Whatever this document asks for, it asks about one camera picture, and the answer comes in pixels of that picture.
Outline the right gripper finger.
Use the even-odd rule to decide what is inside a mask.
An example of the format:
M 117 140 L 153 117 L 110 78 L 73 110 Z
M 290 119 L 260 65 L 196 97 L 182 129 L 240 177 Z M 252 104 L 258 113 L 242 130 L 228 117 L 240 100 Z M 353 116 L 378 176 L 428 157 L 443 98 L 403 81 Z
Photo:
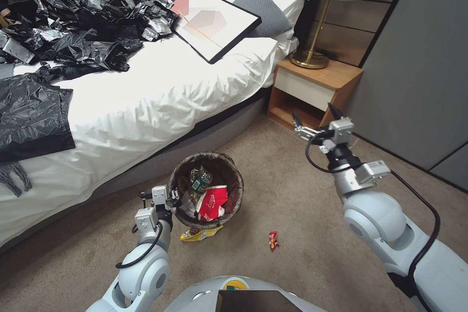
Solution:
M 344 113 L 331 102 L 328 103 L 328 111 L 330 113 L 330 116 L 328 117 L 329 122 L 336 120 L 352 121 L 350 117 L 345 116 Z
M 322 133 L 322 131 L 318 131 L 303 125 L 299 115 L 295 111 L 292 111 L 292 117 L 294 132 L 302 139 L 310 139 Z

